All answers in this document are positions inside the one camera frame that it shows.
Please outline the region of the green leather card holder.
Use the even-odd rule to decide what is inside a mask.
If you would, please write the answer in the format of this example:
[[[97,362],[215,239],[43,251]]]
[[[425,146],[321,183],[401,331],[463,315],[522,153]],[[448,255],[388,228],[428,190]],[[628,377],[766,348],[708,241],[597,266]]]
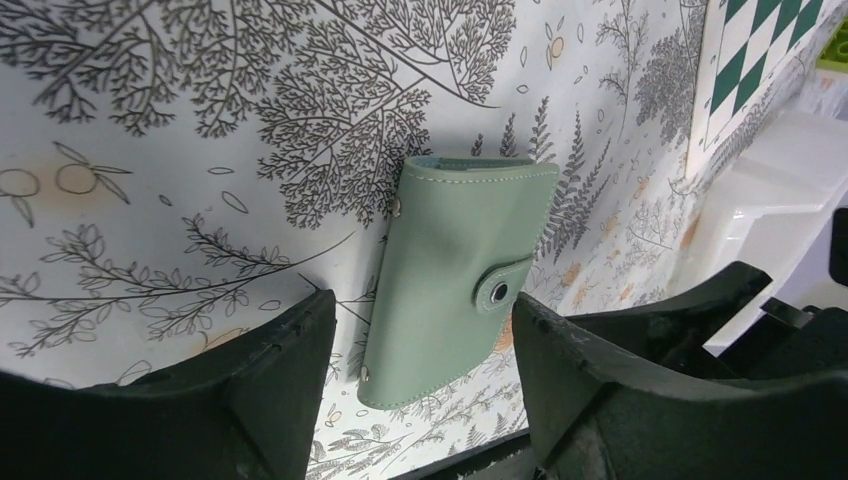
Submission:
[[[520,158],[404,162],[359,373],[363,405],[410,405],[491,354],[559,176],[556,164]]]

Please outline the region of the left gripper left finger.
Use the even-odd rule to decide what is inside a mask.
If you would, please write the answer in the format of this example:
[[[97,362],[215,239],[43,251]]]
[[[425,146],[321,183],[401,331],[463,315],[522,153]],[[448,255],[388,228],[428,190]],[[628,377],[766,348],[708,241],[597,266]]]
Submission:
[[[302,479],[335,337],[319,290],[266,324],[121,386],[1,376],[5,479]]]

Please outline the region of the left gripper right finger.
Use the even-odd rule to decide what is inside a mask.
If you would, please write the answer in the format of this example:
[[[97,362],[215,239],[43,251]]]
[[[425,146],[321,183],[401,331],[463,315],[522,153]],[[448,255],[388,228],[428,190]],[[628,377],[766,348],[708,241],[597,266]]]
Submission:
[[[847,313],[771,298],[720,355],[706,341],[768,284],[740,261],[690,290],[512,328],[529,436],[551,479],[843,479]]]

